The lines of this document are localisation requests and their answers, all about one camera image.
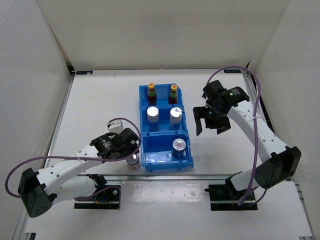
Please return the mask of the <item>silver blue shaker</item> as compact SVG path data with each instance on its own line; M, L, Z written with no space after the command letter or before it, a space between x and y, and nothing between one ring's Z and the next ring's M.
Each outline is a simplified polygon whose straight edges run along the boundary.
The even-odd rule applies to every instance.
M179 107L173 107L169 112L169 129L177 130L180 128L183 111Z
M150 132L158 131L160 111L155 106L150 106L147 111L148 128Z

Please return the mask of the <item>sauce bottle yellow cap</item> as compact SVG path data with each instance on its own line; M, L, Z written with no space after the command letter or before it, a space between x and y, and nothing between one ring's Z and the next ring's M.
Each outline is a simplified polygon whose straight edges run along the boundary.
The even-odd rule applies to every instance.
M172 84L170 86L168 104L175 105L177 103L178 103L178 86L176 84Z
M149 106L157 105L156 85L153 82L148 84L147 102Z

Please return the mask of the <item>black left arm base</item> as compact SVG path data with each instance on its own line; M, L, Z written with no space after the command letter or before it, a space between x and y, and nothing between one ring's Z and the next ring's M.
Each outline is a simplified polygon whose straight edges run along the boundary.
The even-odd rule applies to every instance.
M121 206L121 185L107 184L97 195L81 200L75 200L77 210L119 210Z

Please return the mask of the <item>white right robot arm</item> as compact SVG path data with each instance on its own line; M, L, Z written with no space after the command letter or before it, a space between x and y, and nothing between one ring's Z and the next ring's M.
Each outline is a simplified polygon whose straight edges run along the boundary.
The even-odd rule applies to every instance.
M297 170L302 153L298 147L289 147L268 125L258 118L256 109L245 91L236 86L226 89L220 83L203 88L205 106L193 108L196 134L207 129L221 134L231 128L233 120L254 146L252 168L228 177L224 193L230 200L238 199L244 190L261 187L265 190L291 178Z

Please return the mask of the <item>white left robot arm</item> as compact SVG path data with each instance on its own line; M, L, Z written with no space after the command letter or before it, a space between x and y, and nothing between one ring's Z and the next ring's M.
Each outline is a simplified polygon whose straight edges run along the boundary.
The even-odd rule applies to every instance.
M86 170L105 162L116 162L137 151L139 136L130 128L120 133L106 133L93 139L78 153L34 171L22 172L18 194L30 218L46 213L53 205L66 200L100 200L105 194L104 181L97 175L81 176Z

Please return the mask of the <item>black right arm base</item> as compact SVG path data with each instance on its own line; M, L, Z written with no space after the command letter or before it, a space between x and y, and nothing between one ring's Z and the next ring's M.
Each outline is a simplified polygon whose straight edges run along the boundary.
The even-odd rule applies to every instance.
M256 197L252 191L242 205L238 205L239 199L246 193L246 190L226 190L225 184L210 184L204 189L209 194L210 210L218 211L257 211Z

